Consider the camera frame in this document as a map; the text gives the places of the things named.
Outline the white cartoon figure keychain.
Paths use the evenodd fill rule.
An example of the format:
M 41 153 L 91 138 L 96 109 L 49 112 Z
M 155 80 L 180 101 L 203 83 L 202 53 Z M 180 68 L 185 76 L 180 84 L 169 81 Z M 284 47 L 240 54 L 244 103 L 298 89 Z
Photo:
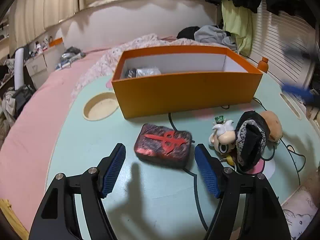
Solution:
M 212 134 L 208 145 L 220 155 L 227 154 L 235 148 L 235 128 L 233 120 L 226 120 L 223 115 L 215 117 Z

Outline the black garment on bed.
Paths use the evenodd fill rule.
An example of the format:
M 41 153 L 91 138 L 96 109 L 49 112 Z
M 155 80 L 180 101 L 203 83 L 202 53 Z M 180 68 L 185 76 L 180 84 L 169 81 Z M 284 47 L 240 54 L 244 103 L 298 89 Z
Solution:
M 200 29 L 198 26 L 191 26 L 181 30 L 176 36 L 177 39 L 186 38 L 189 40 L 195 40 L 194 34 Z

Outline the orange bottle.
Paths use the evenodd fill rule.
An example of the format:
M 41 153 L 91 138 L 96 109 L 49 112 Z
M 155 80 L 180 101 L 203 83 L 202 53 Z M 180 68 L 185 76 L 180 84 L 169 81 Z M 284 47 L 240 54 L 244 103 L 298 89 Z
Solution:
M 264 72 L 264 73 L 267 73 L 268 72 L 268 58 L 266 57 L 262 57 L 261 60 L 259 61 L 258 63 L 258 66 L 257 68 Z

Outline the dark case red emblem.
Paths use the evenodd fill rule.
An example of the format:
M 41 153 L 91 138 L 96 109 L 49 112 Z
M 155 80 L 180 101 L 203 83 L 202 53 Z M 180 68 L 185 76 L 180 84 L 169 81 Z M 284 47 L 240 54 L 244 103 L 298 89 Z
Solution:
M 189 160 L 192 136 L 165 126 L 144 124 L 134 145 L 143 161 L 172 168 L 184 168 Z

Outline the tan plush toy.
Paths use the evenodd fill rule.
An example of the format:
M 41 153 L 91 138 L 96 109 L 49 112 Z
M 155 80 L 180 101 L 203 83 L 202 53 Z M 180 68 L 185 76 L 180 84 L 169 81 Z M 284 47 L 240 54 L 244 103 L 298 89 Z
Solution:
M 283 129 L 279 118 L 272 111 L 262 111 L 260 115 L 264 118 L 270 130 L 268 140 L 278 142 L 283 137 Z

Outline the pink floral blanket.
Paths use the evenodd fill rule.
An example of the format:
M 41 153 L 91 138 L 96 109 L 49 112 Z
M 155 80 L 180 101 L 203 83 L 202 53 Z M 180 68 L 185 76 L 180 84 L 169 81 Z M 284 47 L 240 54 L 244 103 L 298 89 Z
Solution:
M 156 34 L 149 34 L 138 37 L 130 42 L 120 44 L 112 47 L 104 52 L 102 57 L 91 66 L 84 74 L 82 74 L 77 81 L 72 93 L 71 102 L 74 102 L 81 90 L 92 83 L 94 80 L 102 77 L 113 75 L 116 66 L 120 60 L 123 52 L 141 48 L 151 48 L 160 46 L 211 46 L 211 47 L 224 47 L 218 43 L 201 43 L 187 38 L 174 39 L 168 37 L 161 39 Z

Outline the light green garment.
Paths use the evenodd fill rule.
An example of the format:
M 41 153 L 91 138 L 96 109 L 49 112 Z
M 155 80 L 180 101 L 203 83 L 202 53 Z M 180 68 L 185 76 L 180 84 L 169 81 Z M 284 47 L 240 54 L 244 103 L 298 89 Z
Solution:
M 252 49 L 252 12 L 244 7 L 235 7 L 233 1 L 222 0 L 223 29 L 235 37 L 238 54 L 248 56 Z

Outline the clear plastic wrap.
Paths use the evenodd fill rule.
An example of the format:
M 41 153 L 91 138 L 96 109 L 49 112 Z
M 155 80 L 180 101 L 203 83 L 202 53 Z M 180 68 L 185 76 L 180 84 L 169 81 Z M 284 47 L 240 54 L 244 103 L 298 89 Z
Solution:
M 126 70 L 124 77 L 136 78 L 153 75 L 161 75 L 161 72 L 157 67 L 129 68 Z

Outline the black lace pouch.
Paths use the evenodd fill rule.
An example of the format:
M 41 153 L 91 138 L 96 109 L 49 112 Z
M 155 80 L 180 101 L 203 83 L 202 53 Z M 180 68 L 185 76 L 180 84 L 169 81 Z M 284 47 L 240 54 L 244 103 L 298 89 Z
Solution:
M 242 172 L 247 172 L 258 163 L 263 154 L 270 129 L 259 113 L 246 111 L 236 125 L 235 135 L 238 167 Z

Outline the white bedside drawer cabinet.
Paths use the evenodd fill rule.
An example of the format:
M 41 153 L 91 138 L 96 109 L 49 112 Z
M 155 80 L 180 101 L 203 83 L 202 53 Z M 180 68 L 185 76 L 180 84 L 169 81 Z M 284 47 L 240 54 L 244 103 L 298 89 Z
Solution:
M 48 50 L 30 59 L 26 64 L 28 73 L 36 89 L 39 89 L 55 71 L 59 62 L 59 52 L 55 49 Z

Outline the orange cardboard box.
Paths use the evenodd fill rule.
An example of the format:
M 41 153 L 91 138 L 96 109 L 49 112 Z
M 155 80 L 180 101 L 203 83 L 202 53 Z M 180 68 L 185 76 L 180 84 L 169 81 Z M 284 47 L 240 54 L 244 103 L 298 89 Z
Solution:
M 129 68 L 161 75 L 125 78 Z M 160 46 L 123 52 L 112 86 L 125 119 L 249 103 L 263 74 L 226 47 Z

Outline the grey blue garment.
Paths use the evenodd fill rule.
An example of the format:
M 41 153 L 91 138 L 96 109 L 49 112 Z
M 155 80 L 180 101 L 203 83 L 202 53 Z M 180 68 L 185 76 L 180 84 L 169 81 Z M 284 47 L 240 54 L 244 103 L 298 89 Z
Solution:
M 194 34 L 194 39 L 201 43 L 217 43 L 232 51 L 238 51 L 235 38 L 227 31 L 213 25 L 205 25 Z

